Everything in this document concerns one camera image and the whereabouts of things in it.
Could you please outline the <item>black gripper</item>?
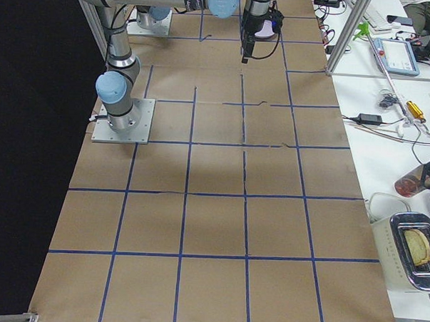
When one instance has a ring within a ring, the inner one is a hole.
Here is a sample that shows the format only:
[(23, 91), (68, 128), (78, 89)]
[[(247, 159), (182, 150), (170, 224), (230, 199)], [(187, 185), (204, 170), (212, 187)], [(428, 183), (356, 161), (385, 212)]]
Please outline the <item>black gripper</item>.
[(245, 0), (241, 21), (242, 63), (247, 64), (253, 57), (255, 34), (263, 27), (265, 14), (268, 12), (268, 1)]

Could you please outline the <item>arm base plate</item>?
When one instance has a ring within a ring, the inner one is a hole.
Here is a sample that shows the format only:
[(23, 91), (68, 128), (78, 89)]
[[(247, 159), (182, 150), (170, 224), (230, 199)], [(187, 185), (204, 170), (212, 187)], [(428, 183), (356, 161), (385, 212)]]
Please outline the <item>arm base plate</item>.
[(170, 33), (172, 11), (163, 20), (156, 20), (150, 14), (130, 13), (127, 32), (129, 36), (167, 37)]
[(147, 145), (155, 111), (155, 99), (133, 98), (133, 107), (128, 114), (116, 117), (108, 115), (102, 105), (93, 127), (93, 142), (138, 143)]

